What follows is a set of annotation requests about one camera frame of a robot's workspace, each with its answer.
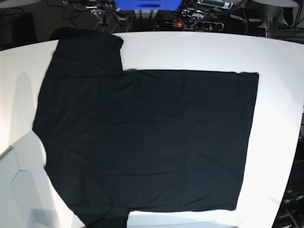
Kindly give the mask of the black T-shirt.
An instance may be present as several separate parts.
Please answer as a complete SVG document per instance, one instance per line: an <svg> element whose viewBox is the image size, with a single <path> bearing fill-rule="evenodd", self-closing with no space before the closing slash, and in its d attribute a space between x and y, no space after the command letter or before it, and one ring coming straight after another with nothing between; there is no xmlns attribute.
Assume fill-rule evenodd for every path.
<svg viewBox="0 0 304 228"><path fill-rule="evenodd" d="M54 189L88 228L235 210L258 73L124 71L122 45L90 30L57 44L32 128Z"/></svg>

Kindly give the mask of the black power strip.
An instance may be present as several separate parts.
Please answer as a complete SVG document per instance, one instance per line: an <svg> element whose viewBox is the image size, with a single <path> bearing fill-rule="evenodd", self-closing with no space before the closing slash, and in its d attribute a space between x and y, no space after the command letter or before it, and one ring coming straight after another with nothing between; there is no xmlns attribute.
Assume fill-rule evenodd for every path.
<svg viewBox="0 0 304 228"><path fill-rule="evenodd" d="M224 24L221 22L212 21L198 21L190 20L182 22L179 20L172 22L165 22L165 27L168 29L184 30L184 31L210 31L210 32L220 32L224 30Z"/></svg>

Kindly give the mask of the blue plastic box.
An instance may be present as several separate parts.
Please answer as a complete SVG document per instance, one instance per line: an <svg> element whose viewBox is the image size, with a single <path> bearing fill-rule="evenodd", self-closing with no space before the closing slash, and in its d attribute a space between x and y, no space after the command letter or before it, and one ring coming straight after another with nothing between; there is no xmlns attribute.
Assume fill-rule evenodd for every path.
<svg viewBox="0 0 304 228"><path fill-rule="evenodd" d="M121 10L176 10L182 0L115 0Z"/></svg>

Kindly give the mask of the white chair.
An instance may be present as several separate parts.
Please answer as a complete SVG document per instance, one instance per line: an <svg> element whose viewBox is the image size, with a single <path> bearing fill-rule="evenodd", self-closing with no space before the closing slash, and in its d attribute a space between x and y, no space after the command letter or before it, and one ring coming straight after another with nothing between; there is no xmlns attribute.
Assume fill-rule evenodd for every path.
<svg viewBox="0 0 304 228"><path fill-rule="evenodd" d="M44 169L46 154L29 131L0 157L2 228L83 228L83 222L53 188Z"/></svg>

